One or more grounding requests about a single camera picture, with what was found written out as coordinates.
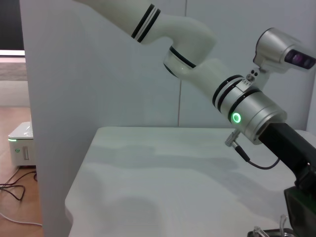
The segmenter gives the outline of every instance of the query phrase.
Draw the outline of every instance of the white table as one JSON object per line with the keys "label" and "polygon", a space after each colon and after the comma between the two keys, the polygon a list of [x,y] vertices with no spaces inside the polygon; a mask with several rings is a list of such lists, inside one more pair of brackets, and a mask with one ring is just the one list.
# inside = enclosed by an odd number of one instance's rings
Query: white table
{"label": "white table", "polygon": [[[69,236],[246,237],[255,225],[278,228],[295,177],[281,162],[272,170],[246,163],[224,145],[231,132],[100,128],[66,198]],[[259,165],[277,159],[244,136],[238,142]]]}

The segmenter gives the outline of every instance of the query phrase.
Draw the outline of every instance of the white cable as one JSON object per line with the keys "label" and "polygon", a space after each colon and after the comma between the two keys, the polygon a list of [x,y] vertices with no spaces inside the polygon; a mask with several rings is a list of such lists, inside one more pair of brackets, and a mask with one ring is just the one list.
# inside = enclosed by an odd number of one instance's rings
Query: white cable
{"label": "white cable", "polygon": [[25,225],[36,225],[36,226],[43,226],[42,224],[39,224],[39,223],[33,223],[33,222],[22,222],[22,221],[15,221],[15,220],[12,220],[8,217],[6,217],[5,215],[3,215],[1,212],[0,212],[0,215],[3,216],[5,219],[7,219],[8,221],[12,221],[14,223],[18,223],[18,224],[25,224]]}
{"label": "white cable", "polygon": [[[19,172],[19,170],[20,170],[20,167],[18,167],[18,168],[16,169],[16,171],[14,172],[14,174],[5,182],[5,184],[9,183],[10,180],[17,174],[17,172]],[[1,215],[2,217],[4,217],[5,219],[7,219],[8,221],[12,221],[12,222],[17,223],[17,224],[43,226],[42,224],[39,224],[39,223],[15,221],[15,220],[12,220],[12,219],[6,217],[6,216],[3,215],[1,212],[0,212],[0,215]]]}

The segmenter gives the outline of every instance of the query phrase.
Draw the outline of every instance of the white box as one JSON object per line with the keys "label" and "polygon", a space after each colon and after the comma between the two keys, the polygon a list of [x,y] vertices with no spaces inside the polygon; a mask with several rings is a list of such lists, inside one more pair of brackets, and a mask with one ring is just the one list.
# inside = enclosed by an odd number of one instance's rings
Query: white box
{"label": "white box", "polygon": [[13,165],[36,165],[33,131],[30,122],[21,123],[8,136]]}

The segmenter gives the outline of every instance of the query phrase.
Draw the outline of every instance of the green light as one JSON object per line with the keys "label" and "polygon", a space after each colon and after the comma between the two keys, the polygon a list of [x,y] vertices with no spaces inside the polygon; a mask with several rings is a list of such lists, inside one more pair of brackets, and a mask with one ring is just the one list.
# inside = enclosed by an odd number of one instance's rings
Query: green light
{"label": "green light", "polygon": [[240,123],[240,121],[241,121],[241,116],[240,116],[240,114],[234,113],[234,114],[233,114],[233,120],[234,120],[235,123]]}

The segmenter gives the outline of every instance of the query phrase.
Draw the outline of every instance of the white wall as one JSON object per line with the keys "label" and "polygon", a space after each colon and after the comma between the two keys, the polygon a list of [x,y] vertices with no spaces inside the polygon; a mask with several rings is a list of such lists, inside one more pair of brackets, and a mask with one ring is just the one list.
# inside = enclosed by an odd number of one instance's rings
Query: white wall
{"label": "white wall", "polygon": [[306,131],[316,136],[316,83],[314,83]]}
{"label": "white wall", "polygon": [[[223,60],[236,74],[246,76],[260,35],[276,27],[316,49],[315,0],[188,0],[187,16],[206,23],[217,35],[210,57]],[[295,70],[272,74],[263,90],[288,112],[287,122],[306,129],[314,73]],[[182,83],[180,126],[227,127],[228,121],[187,82]]]}
{"label": "white wall", "polygon": [[[153,2],[185,14],[184,0]],[[96,130],[177,126],[180,83],[162,64],[169,39],[141,46],[70,0],[21,1],[21,11],[44,234],[65,237],[65,197]]]}

